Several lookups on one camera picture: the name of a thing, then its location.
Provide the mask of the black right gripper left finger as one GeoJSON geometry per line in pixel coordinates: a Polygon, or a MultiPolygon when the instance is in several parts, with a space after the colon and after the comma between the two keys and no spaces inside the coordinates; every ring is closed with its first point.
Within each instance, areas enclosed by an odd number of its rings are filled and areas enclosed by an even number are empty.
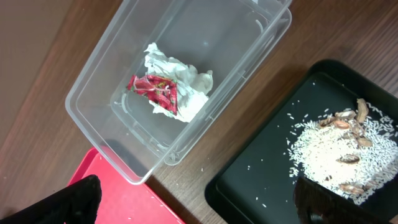
{"type": "Polygon", "coordinates": [[[98,176],[89,175],[1,219],[1,224],[94,224],[102,197],[98,176]]]}

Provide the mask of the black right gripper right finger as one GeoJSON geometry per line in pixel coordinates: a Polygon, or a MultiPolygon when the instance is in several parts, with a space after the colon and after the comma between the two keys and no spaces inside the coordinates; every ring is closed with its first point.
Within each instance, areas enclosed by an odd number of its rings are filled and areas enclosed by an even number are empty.
{"type": "Polygon", "coordinates": [[[299,177],[294,188],[294,205],[304,224],[388,224],[316,182],[299,177]]]}

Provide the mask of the red snack wrapper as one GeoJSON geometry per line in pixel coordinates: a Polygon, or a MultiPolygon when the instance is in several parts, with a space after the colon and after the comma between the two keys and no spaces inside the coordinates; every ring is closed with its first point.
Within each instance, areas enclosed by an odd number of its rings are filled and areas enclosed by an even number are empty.
{"type": "Polygon", "coordinates": [[[133,75],[127,85],[129,91],[146,97],[149,101],[173,115],[177,114],[177,81],[157,75],[133,75]]]}

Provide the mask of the white napkin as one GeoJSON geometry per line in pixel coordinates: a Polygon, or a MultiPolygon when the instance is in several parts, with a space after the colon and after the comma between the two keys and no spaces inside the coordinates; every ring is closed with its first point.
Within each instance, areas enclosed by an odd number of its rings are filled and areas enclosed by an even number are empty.
{"type": "Polygon", "coordinates": [[[177,82],[177,114],[150,101],[153,113],[164,114],[169,118],[189,123],[209,99],[213,88],[213,72],[200,73],[193,65],[184,64],[174,57],[167,57],[156,43],[151,43],[144,51],[146,74],[169,78],[177,82]]]}

